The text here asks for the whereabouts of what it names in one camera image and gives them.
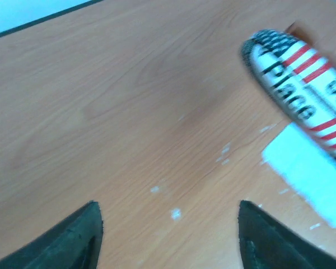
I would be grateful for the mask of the american flag glasses case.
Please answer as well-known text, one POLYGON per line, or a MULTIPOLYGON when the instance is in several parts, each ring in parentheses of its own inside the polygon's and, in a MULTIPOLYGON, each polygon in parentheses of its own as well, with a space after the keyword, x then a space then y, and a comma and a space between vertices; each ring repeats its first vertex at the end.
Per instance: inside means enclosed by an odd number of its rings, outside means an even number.
POLYGON ((336 69, 330 61, 273 29, 244 41, 240 55, 267 95, 336 161, 336 69))

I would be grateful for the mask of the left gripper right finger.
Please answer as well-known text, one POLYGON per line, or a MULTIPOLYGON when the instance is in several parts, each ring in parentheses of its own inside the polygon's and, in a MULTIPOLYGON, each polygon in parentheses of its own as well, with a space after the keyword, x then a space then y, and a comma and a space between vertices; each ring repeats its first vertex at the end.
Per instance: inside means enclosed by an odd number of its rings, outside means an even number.
POLYGON ((243 268, 336 268, 336 258, 250 201, 240 201, 238 225, 243 268))

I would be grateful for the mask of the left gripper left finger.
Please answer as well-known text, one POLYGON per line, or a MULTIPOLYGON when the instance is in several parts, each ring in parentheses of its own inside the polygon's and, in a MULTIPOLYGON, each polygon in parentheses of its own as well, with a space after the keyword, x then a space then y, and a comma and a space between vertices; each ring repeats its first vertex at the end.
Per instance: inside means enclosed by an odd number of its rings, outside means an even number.
POLYGON ((0 268, 96 268, 103 232, 99 203, 90 201, 29 244, 0 259, 0 268))

